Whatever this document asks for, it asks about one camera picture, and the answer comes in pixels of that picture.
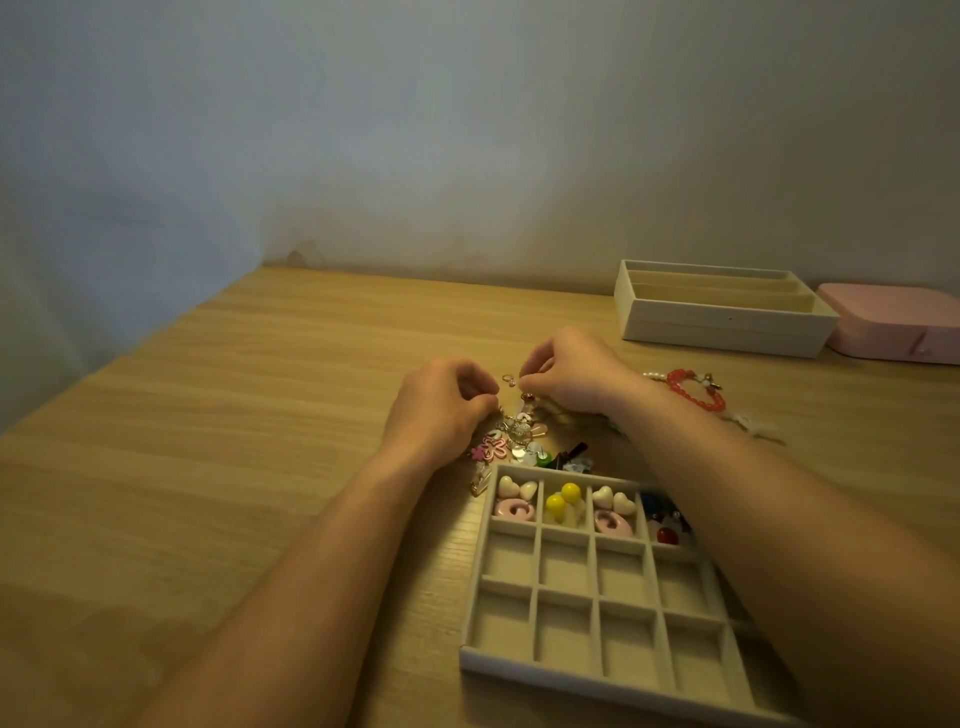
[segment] beige velvet tray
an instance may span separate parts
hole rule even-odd
[[[493,514],[496,484],[537,481],[536,519]],[[545,500],[568,482],[586,511]],[[592,491],[632,497],[633,538],[595,532]],[[499,464],[485,495],[461,669],[728,726],[808,725],[800,689],[723,576],[683,534],[657,543],[639,494],[655,483]]]

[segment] ring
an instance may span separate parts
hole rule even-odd
[[[532,503],[521,497],[508,497],[496,504],[493,514],[512,521],[532,521],[536,513]]]
[[[597,511],[593,514],[593,524],[596,526],[597,533],[605,536],[631,538],[634,535],[634,530],[627,520],[613,511]]]

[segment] white storage box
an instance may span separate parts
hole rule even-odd
[[[789,271],[621,260],[613,291],[631,341],[816,356],[839,316]]]

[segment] jewelry organizer tray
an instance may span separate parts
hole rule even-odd
[[[538,482],[533,521],[493,514],[504,475]],[[586,506],[573,527],[543,507],[569,482]],[[808,725],[796,681],[695,534],[657,543],[639,494],[660,487],[506,463],[490,483],[461,669],[719,725]],[[604,485],[636,503],[633,538],[595,532],[591,496]]]
[[[816,356],[837,313],[789,271],[621,260],[613,290],[622,338]]]

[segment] pink case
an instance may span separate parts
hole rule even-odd
[[[865,359],[960,364],[960,301],[941,291],[896,285],[824,283],[817,294],[840,314],[827,340]]]

